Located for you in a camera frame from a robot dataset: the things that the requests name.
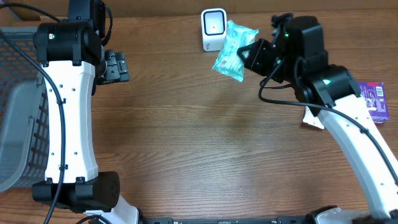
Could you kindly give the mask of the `teal wet wipes pack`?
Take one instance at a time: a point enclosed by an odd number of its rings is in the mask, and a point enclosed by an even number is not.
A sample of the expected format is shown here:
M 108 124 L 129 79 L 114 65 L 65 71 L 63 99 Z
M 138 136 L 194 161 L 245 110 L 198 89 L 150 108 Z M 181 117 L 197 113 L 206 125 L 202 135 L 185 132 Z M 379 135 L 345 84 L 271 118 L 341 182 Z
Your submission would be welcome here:
M 244 80 L 244 62 L 238 56 L 238 49 L 254 43 L 258 33 L 258 29 L 241 26 L 229 20 L 224 45 L 212 70 L 242 82 Z

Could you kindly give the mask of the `purple sanitary pad pack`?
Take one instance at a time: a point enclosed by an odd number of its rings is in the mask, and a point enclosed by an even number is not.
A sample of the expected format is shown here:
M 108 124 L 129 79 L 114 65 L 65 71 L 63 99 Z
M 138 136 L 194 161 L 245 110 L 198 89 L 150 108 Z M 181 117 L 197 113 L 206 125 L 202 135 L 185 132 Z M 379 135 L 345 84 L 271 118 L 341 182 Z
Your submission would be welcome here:
M 389 120 L 383 82 L 358 82 L 366 107 L 374 123 L 382 124 Z

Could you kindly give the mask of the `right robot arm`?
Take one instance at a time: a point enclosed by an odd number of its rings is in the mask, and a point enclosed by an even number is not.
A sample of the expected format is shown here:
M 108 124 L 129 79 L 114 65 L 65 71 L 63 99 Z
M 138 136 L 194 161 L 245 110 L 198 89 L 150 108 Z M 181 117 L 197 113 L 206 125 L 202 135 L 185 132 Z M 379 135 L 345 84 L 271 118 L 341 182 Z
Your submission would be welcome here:
M 244 66 L 295 91 L 329 131 L 353 169 L 368 203 L 365 212 L 335 205 L 319 208 L 305 223 L 396 223 L 397 159 L 374 124 L 361 89 L 347 68 L 330 64 L 323 28 L 313 16 L 272 18 L 273 40 L 260 39 L 237 51 Z

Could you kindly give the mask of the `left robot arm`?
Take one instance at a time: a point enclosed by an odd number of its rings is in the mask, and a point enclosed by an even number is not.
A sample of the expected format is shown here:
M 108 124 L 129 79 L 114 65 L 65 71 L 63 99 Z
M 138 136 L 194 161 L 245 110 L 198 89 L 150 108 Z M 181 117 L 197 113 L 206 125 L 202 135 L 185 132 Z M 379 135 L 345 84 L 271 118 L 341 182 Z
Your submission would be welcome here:
M 103 1 L 70 1 L 65 20 L 43 23 L 34 35 L 47 88 L 49 155 L 32 196 L 98 223 L 137 223 L 141 213 L 121 196 L 117 172 L 101 172 L 93 150 L 96 87 L 129 80 L 124 54 L 105 49 L 112 25 Z

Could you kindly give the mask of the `white cream tube gold cap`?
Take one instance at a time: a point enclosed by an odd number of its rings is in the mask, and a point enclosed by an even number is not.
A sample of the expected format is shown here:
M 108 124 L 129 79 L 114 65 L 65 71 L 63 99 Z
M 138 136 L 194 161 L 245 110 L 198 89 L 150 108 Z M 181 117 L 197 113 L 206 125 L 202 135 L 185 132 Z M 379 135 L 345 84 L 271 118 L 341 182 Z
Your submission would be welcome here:
M 303 123 L 308 124 L 310 126 L 316 127 L 318 129 L 324 129 L 324 125 L 321 124 L 320 120 L 318 117 L 314 116 L 312 112 L 310 111 L 309 107 L 305 107 L 305 112 L 303 116 Z

